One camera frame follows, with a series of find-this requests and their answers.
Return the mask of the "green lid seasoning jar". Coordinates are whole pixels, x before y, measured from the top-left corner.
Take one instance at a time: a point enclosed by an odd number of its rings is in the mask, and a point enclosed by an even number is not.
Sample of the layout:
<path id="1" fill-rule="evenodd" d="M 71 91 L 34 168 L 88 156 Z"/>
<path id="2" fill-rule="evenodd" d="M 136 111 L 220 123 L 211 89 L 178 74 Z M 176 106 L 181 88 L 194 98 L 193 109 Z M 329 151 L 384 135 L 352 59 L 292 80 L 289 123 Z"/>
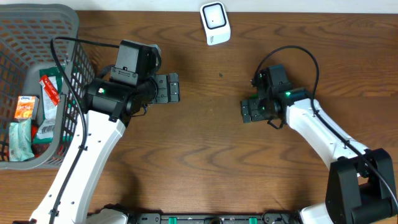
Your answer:
<path id="1" fill-rule="evenodd" d="M 252 96 L 250 96 L 249 99 L 250 99 L 250 100 L 258 99 L 258 95 L 257 95 L 257 94 L 253 94 Z"/>

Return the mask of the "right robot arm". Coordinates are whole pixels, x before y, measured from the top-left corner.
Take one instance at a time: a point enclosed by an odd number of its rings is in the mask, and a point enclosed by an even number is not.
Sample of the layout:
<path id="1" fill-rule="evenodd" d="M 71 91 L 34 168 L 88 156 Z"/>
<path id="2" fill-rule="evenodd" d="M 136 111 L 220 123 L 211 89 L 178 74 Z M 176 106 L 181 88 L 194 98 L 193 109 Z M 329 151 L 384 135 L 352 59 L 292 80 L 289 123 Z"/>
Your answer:
<path id="1" fill-rule="evenodd" d="M 298 132 L 329 170 L 323 203 L 301 209 L 300 223 L 374 223 L 397 215 L 392 158 L 344 132 L 301 88 L 241 102 L 244 123 L 280 119 Z"/>

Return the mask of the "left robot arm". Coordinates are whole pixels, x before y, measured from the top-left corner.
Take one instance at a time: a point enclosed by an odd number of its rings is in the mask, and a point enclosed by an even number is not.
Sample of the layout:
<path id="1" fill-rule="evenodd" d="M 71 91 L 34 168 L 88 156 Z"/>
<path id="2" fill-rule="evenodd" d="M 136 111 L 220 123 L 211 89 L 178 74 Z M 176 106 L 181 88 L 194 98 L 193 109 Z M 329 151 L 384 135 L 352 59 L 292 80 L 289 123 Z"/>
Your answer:
<path id="1" fill-rule="evenodd" d="M 177 73 L 153 75 L 136 86 L 96 79 L 85 88 L 84 119 L 58 173 L 28 223 L 134 223 L 135 215 L 119 205 L 88 214 L 106 161 L 132 117 L 151 104 L 180 101 Z"/>

